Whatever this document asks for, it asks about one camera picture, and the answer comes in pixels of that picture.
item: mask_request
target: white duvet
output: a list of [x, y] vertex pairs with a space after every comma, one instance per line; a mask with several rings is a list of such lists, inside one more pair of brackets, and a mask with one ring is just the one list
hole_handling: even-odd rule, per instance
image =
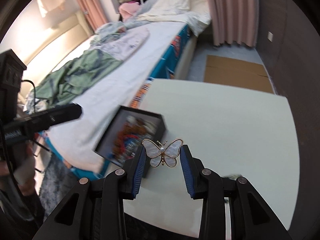
[[140, 14], [138, 20], [184, 22], [199, 36], [210, 24], [211, 17], [207, 0], [158, 0], [148, 12]]

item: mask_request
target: person's hand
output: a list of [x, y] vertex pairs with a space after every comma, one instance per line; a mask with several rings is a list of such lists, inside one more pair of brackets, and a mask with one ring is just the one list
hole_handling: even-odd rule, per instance
[[[32, 156], [33, 155], [33, 150], [32, 150], [32, 145], [31, 144], [27, 144], [26, 145], [26, 152], [28, 156]], [[9, 169], [7, 166], [6, 161], [0, 161], [0, 176], [7, 176], [9, 175]], [[35, 192], [35, 185], [36, 185], [36, 181], [34, 179], [34, 175], [32, 176], [32, 178], [28, 179], [27, 182], [23, 185], [18, 185], [21, 193], [24, 196], [30, 196]]]

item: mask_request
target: cardboard sheet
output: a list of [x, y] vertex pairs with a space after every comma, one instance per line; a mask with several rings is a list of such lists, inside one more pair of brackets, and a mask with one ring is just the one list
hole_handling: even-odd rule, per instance
[[233, 58], [208, 55], [204, 82], [273, 93], [263, 65]]

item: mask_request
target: screw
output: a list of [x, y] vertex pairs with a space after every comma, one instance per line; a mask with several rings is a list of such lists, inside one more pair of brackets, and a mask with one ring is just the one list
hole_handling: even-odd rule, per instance
[[246, 184], [246, 183], [247, 183], [247, 179], [244, 178], [244, 177], [240, 177], [240, 178], [238, 179], [238, 181], [239, 181], [241, 184]]
[[88, 181], [89, 181], [89, 180], [88, 180], [87, 178], [81, 178], [81, 179], [79, 180], [79, 183], [80, 183], [80, 184], [86, 184]]
[[203, 175], [210, 175], [211, 174], [211, 171], [209, 169], [203, 169], [202, 170], [202, 174]]
[[123, 169], [118, 169], [116, 170], [116, 175], [123, 175], [124, 174], [124, 170]]

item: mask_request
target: floor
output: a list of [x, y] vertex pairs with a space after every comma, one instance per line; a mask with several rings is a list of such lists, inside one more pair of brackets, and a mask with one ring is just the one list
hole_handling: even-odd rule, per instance
[[229, 57], [264, 65], [256, 49], [238, 44], [215, 47], [209, 42], [198, 42], [187, 80], [203, 82], [207, 55]]

